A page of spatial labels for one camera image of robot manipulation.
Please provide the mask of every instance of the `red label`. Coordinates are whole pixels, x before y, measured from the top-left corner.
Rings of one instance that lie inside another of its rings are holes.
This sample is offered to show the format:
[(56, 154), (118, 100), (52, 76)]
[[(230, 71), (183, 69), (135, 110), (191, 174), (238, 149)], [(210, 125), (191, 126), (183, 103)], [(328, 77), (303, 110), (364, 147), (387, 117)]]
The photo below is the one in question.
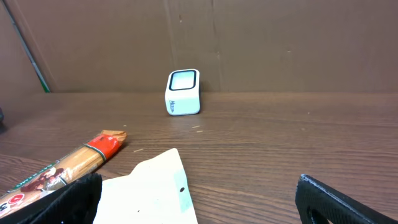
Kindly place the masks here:
[(17, 194), (12, 196), (9, 200), (8, 200), (8, 204), (12, 205), (15, 203), (18, 203), (20, 200), (24, 199), (24, 194)]
[(87, 145), (100, 150), (106, 159), (109, 159), (119, 148), (118, 140), (108, 134), (100, 134), (91, 140)]

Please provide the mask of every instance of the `white cube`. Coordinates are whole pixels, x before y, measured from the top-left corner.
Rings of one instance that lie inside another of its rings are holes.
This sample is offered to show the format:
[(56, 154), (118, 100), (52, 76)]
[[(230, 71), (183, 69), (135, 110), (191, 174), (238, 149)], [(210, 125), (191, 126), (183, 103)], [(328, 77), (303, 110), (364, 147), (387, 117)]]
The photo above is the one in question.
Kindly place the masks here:
[(200, 73), (196, 69), (177, 70), (169, 75), (165, 101), (170, 115), (197, 114), (200, 111)]

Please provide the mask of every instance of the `device screen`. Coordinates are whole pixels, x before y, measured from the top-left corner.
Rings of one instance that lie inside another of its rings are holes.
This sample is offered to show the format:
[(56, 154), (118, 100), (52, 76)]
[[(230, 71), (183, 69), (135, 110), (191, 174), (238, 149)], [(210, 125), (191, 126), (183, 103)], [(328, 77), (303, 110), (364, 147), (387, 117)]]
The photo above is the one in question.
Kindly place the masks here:
[(176, 72), (172, 75), (171, 90), (190, 89), (195, 86), (195, 71)]

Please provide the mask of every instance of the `brown cardboard panel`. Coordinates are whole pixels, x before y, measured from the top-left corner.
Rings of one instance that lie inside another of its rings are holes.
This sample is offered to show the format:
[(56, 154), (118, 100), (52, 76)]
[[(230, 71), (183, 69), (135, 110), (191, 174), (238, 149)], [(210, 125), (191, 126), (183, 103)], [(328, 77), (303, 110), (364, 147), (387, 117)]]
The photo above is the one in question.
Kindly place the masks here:
[(398, 2), (217, 0), (223, 91), (397, 91)]
[(203, 91), (220, 90), (220, 52), (215, 33), (213, 1), (167, 0), (178, 69), (200, 71)]
[(1, 106), (24, 95), (44, 91), (2, 4), (0, 4), (0, 29)]
[(8, 3), (52, 91), (159, 91), (174, 69), (162, 0)]

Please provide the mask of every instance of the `wooden floor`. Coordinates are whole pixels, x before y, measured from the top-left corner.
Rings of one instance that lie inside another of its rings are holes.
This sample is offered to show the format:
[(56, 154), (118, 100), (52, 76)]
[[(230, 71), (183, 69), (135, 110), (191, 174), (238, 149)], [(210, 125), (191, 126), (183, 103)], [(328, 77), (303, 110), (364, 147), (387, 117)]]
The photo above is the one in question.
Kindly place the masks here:
[(128, 144), (98, 172), (126, 175), (176, 147), (199, 223), (300, 223), (300, 174), (398, 219), (398, 94), (207, 93), (200, 114), (178, 117), (163, 93), (54, 93), (2, 107), (0, 194), (115, 129)]

